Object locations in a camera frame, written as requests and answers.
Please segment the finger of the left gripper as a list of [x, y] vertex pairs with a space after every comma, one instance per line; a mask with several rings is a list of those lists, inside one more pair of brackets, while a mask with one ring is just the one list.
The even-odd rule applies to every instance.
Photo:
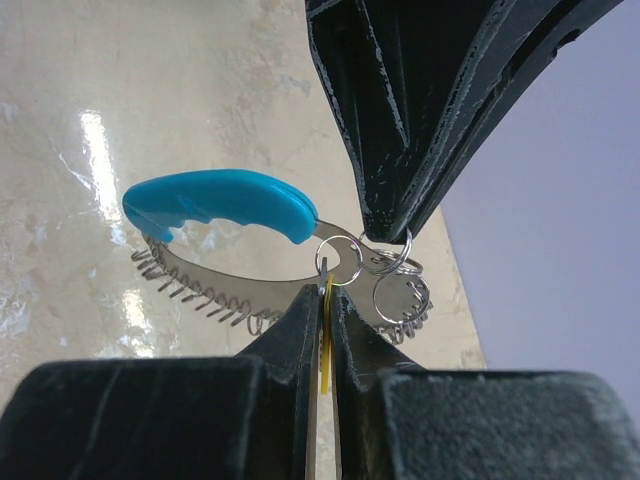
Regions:
[[490, 1], [308, 1], [312, 60], [370, 238], [411, 231], [412, 183]]
[[614, 1], [407, 1], [395, 30], [406, 144], [392, 243], [417, 234], [559, 50]]

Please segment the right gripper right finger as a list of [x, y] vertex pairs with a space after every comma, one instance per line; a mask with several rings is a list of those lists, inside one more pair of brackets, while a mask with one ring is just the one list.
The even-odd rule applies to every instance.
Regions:
[[430, 370], [330, 300], [342, 479], [635, 479], [639, 436], [600, 377]]

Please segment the blue grey keyring with rings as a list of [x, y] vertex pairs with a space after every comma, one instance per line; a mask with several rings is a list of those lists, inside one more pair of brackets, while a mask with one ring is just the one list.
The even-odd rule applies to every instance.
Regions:
[[323, 221], [313, 202], [274, 177], [240, 169], [177, 173], [138, 183], [122, 209], [141, 233], [133, 254], [158, 291], [259, 335], [307, 284], [332, 280], [394, 344], [432, 307], [409, 246], [389, 251]]

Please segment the small yellow key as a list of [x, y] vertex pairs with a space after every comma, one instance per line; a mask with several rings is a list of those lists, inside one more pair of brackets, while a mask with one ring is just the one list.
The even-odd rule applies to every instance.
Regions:
[[328, 271], [328, 260], [323, 257], [320, 264], [321, 296], [321, 346], [320, 346], [320, 394], [327, 395], [331, 380], [331, 318], [330, 297], [333, 286], [333, 276]]

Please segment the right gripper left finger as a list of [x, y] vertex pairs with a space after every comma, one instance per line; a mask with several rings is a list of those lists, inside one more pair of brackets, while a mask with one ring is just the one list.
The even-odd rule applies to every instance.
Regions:
[[5, 479], [311, 479], [321, 298], [223, 357], [50, 362], [1, 417]]

